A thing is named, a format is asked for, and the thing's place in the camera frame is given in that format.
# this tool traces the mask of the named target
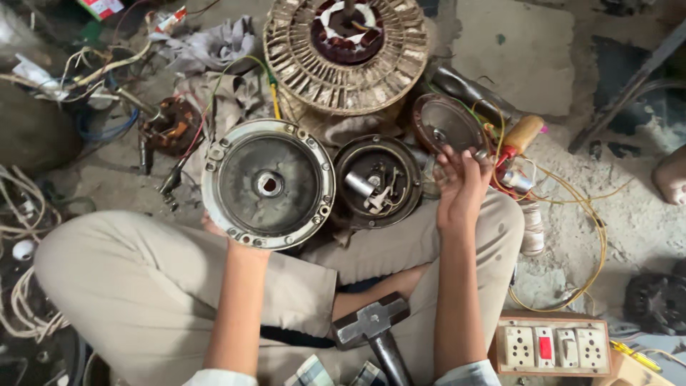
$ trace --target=dirty floor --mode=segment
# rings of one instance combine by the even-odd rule
[[[198,9],[211,0],[190,0]],[[593,151],[585,146],[577,155],[567,152],[569,142],[589,124],[600,71],[595,43],[609,38],[619,45],[651,51],[669,33],[661,9],[634,16],[605,13],[594,0],[434,0],[419,1],[433,21],[433,53],[448,56],[452,65],[484,86],[500,93],[520,109],[543,115],[549,132],[539,135],[526,155],[538,165],[574,184],[588,196],[602,196],[632,180],[626,188],[593,206],[606,224],[608,251],[605,266],[591,287],[590,297],[574,309],[603,317],[621,317],[624,288],[631,275],[644,271],[669,272],[686,257],[686,209],[666,205],[650,182],[660,160],[686,142],[684,122],[665,123],[654,112],[659,106],[643,101],[639,108],[650,116],[640,124],[614,133],[606,130]],[[270,0],[220,1],[211,10],[190,20],[211,27],[226,18],[253,16],[261,31]],[[142,94],[158,99],[173,89],[174,75],[160,68]],[[638,152],[613,151],[632,145]],[[190,227],[200,226],[200,193],[183,185],[174,195],[179,208],[172,212],[156,192],[174,160],[157,157],[153,174],[137,175],[137,136],[132,130],[122,140],[99,149],[52,179],[66,195],[89,196],[98,210],[126,209],[148,212],[155,218]],[[542,181],[541,193],[551,198],[571,197],[551,181]],[[535,258],[520,257],[514,287],[523,303],[546,307],[560,301],[565,291],[582,286],[600,259],[600,242],[593,222],[577,204],[541,205],[546,228],[546,248]],[[508,300],[506,307],[514,308]],[[678,344],[665,343],[664,348]],[[677,382],[684,379],[675,369]],[[505,386],[516,377],[503,377]],[[529,378],[529,384],[555,385],[555,378]]]

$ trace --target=hammer handle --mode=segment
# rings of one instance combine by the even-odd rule
[[[391,386],[413,386],[410,372],[400,356],[395,339],[388,331],[369,340],[372,351],[377,355],[381,367]]]

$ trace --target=person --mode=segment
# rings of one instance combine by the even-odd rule
[[[488,189],[491,165],[446,147],[438,202],[344,249],[300,259],[128,212],[100,212],[52,231],[36,254],[46,294],[132,385],[283,384],[315,354],[348,384],[368,345],[295,347],[260,325],[325,337],[331,321],[399,291],[411,315],[391,332],[417,385],[495,385],[486,350],[523,235],[511,198]],[[336,287],[391,275],[358,294]]]
[[[652,173],[652,180],[667,203],[686,204],[686,145],[660,162]]]

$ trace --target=switch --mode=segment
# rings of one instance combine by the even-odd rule
[[[553,344],[553,330],[550,327],[534,327],[534,347],[537,367],[555,367],[555,345]]]
[[[579,367],[579,350],[574,330],[571,328],[559,328],[555,330],[555,333],[560,367]]]
[[[551,359],[552,358],[552,347],[549,337],[539,338],[539,350],[541,351],[541,359]]]

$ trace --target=red switch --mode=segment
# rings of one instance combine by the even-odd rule
[[[540,337],[539,338],[539,356],[541,359],[552,359],[553,350],[550,347],[550,338]]]

